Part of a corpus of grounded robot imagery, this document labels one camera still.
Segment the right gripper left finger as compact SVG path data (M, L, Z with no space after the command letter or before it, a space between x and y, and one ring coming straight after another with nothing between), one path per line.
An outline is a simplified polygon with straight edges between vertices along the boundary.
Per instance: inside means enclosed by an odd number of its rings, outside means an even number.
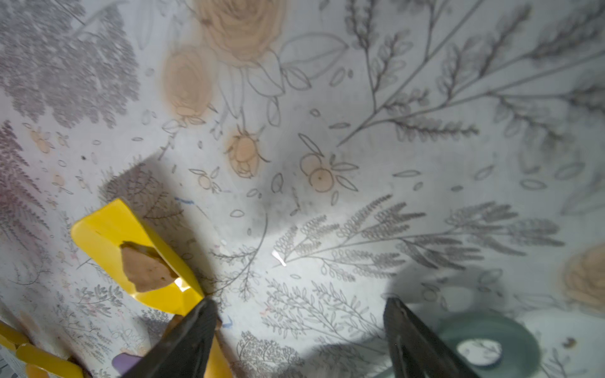
M203 378L217 325L217 305L205 298L123 376L126 378Z

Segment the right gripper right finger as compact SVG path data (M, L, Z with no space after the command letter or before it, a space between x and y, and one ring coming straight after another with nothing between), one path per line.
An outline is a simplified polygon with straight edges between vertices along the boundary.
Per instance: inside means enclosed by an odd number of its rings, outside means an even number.
M400 299L386 300L383 321L395 377L478 378Z

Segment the green cleaning brush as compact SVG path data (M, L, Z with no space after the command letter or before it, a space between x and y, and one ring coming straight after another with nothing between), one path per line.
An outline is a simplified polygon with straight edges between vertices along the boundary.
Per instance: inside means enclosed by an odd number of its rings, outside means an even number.
M478 377L531 377L539 370L538 342L524 326L506 317L492 313L458 314L433 332ZM395 377L392 366L378 376Z

